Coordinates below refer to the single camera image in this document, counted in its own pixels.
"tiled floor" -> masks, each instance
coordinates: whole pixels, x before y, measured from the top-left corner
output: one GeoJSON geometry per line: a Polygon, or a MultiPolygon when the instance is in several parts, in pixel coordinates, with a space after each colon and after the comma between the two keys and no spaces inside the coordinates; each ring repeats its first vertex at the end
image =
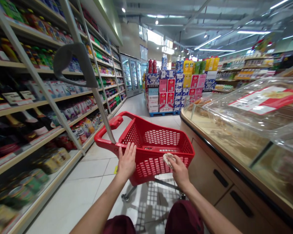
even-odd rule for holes
{"type": "MultiPolygon", "coordinates": [[[[139,115],[154,124],[179,129],[178,115],[150,117],[143,94],[127,99],[119,112],[128,111],[139,115]]],[[[129,124],[130,119],[124,117],[123,123],[113,130],[115,139],[119,137],[129,124]]],[[[70,173],[56,194],[42,210],[27,234],[57,233],[68,234],[90,206],[100,197],[115,174],[118,164],[116,155],[95,143],[87,155],[70,173]]],[[[171,174],[158,176],[159,179],[174,183],[171,174]]],[[[130,190],[128,181],[121,194],[130,190]]],[[[164,233],[166,219],[173,203],[178,199],[179,192],[154,182],[139,185],[128,203],[118,197],[110,218],[116,215],[127,215],[133,221],[137,233],[164,233]]]]}

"person's leg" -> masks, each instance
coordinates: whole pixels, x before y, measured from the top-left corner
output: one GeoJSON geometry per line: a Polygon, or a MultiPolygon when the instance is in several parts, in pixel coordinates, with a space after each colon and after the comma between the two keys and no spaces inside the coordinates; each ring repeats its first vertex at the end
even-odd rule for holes
{"type": "Polygon", "coordinates": [[[165,234],[204,234],[203,221],[190,201],[179,200],[171,208],[165,234]]]}
{"type": "Polygon", "coordinates": [[[107,220],[103,234],[135,234],[131,219],[126,215],[118,215],[107,220]]]}

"blue pallet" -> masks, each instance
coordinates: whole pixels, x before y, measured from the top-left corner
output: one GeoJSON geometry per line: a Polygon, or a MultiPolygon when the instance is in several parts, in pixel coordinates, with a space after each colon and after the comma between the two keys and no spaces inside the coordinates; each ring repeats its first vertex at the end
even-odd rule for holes
{"type": "Polygon", "coordinates": [[[155,114],[161,114],[162,116],[165,116],[165,114],[170,114],[172,113],[173,115],[176,114],[177,111],[172,111],[172,112],[155,112],[155,113],[150,113],[150,116],[153,117],[155,114]]]}

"drawer handle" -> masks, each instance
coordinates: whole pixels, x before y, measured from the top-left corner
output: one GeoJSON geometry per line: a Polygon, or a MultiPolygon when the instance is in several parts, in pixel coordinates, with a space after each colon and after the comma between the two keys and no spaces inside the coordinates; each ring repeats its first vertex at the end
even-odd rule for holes
{"type": "Polygon", "coordinates": [[[247,217],[251,218],[254,216],[251,209],[245,204],[242,198],[240,198],[240,196],[235,191],[231,191],[230,195],[232,196],[232,198],[235,200],[235,202],[238,204],[238,206],[242,209],[242,211],[245,213],[247,217]]]}
{"type": "Polygon", "coordinates": [[[217,171],[216,169],[214,169],[213,171],[214,175],[216,176],[216,178],[220,181],[220,183],[226,188],[228,187],[228,182],[225,180],[225,178],[219,173],[219,171],[217,171]]]}

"gray handle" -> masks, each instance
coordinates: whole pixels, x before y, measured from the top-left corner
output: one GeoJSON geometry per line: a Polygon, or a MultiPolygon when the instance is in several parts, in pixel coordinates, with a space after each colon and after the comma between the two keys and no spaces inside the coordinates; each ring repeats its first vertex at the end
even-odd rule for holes
{"type": "Polygon", "coordinates": [[[86,46],[81,42],[61,46],[54,56],[53,69],[55,76],[60,81],[81,87],[98,87],[98,83],[95,78],[95,73],[88,56],[86,46]],[[78,58],[80,68],[86,80],[86,84],[80,84],[75,81],[71,81],[65,78],[62,74],[62,71],[69,66],[73,55],[78,58]]]}

